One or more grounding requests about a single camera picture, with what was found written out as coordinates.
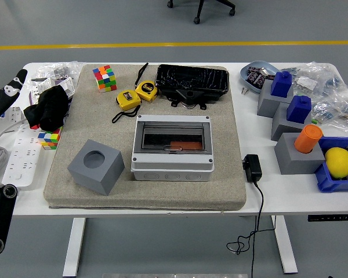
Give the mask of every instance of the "yellow floor stripe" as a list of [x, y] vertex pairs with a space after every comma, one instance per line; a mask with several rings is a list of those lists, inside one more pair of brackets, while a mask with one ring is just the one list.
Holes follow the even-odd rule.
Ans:
[[348, 45], [348, 41], [254, 41], [254, 42], [147, 42], [147, 43], [85, 43], [68, 45], [0, 45], [0, 50], [183, 47], [183, 46], [268, 46], [268, 45]]

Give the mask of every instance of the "office chair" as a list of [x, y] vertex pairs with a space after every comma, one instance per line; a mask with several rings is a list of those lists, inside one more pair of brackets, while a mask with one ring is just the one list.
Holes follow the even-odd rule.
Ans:
[[[198, 5], [198, 12], [197, 12], [197, 17], [195, 17], [195, 19], [193, 20], [193, 22], [195, 22], [195, 24], [199, 24], [200, 23], [200, 14], [201, 14], [201, 10], [202, 10], [202, 6], [204, 4], [204, 1], [205, 0], [200, 0], [200, 4]], [[230, 1], [228, 0], [217, 0], [218, 2], [228, 6], [228, 7], [231, 7], [231, 10], [230, 10], [230, 16], [234, 16], [235, 14], [235, 4], [232, 4]], [[169, 8], [172, 8], [173, 7], [173, 0], [169, 0], [168, 2], [168, 7]]]

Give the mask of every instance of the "black cable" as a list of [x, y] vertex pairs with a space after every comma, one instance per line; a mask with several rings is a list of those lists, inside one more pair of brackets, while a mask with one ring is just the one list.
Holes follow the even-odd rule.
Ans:
[[[255, 260], [255, 235], [259, 232], [265, 232], [265, 231], [274, 231], [276, 229], [276, 216], [274, 217], [274, 225], [273, 229], [264, 229], [264, 230], [259, 230], [259, 223], [260, 223], [260, 216], [262, 214], [263, 206], [264, 206], [264, 195], [262, 190], [259, 188], [258, 184], [256, 181], [253, 181], [254, 186], [256, 189], [259, 191], [261, 197], [262, 197], [262, 202], [260, 204], [260, 209], [258, 212], [258, 216], [255, 217], [255, 224], [254, 224], [254, 230], [250, 232], [248, 236], [238, 236], [236, 242], [228, 242], [226, 247], [228, 250], [230, 250], [232, 253], [235, 253], [236, 255], [240, 255], [241, 253], [247, 252], [250, 249], [250, 239], [253, 237], [253, 242], [252, 242], [252, 262], [251, 262], [251, 278], [253, 278], [253, 271], [254, 271], [254, 260]], [[240, 239], [246, 239], [248, 240], [248, 247], [244, 249], [246, 246], [245, 243], [243, 243]], [[234, 250], [229, 247], [231, 244], [237, 244], [237, 249]]]
[[112, 123], [116, 123], [122, 116], [134, 118], [137, 115], [139, 108], [140, 105], [138, 105], [132, 112], [121, 111], [120, 113], [117, 113], [112, 119]]
[[141, 69], [138, 71], [138, 78], [137, 78], [137, 81], [134, 83], [135, 88], [137, 88], [138, 81], [139, 81], [139, 79], [142, 77], [143, 72], [144, 72], [144, 70], [147, 68], [147, 66], [148, 66], [148, 63], [145, 63], [145, 65], [142, 66]]

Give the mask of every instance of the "hole in cube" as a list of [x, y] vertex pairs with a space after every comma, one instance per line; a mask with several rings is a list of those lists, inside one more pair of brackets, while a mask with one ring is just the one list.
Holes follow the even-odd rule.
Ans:
[[98, 168], [103, 162], [104, 155], [99, 151], [91, 151], [84, 156], [84, 165], [90, 169]]

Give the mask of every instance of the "beige felt mat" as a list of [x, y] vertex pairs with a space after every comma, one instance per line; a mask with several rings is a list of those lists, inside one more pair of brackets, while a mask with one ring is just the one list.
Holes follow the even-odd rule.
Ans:
[[[99, 93], [92, 70], [103, 65], [86, 65], [80, 74], [70, 116], [43, 193], [49, 206], [224, 211], [242, 208], [246, 202], [245, 177], [231, 92], [220, 101], [208, 104], [207, 110], [200, 110], [199, 106], [171, 107], [164, 97], [157, 97], [151, 104], [143, 101], [139, 114], [210, 116], [215, 171], [209, 182], [136, 181], [130, 172], [136, 118], [123, 116], [115, 124], [111, 120], [120, 112], [115, 101], [117, 94], [134, 88], [141, 65], [111, 65], [118, 89]], [[156, 65], [149, 65], [140, 80], [154, 80], [156, 71]], [[76, 184], [67, 170], [87, 139], [122, 153], [125, 170], [109, 196]]]

